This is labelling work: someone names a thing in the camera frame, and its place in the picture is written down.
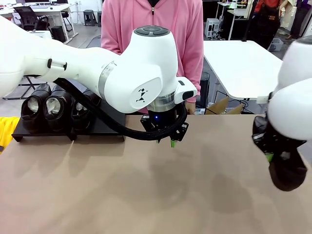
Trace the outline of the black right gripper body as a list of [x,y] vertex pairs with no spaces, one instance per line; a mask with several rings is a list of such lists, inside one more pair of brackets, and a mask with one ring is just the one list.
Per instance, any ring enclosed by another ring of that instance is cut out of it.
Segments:
[[280,155],[283,152],[294,151],[306,142],[306,140],[297,140],[283,136],[268,122],[262,140],[262,151],[265,154]]

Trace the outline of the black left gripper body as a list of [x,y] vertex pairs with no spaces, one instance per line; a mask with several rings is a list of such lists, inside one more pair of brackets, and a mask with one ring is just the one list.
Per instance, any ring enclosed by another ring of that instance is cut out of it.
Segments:
[[144,114],[140,122],[146,132],[161,131],[175,126],[169,137],[171,141],[182,141],[189,124],[185,122],[187,110],[184,105],[176,105],[173,109],[165,112],[148,111]]

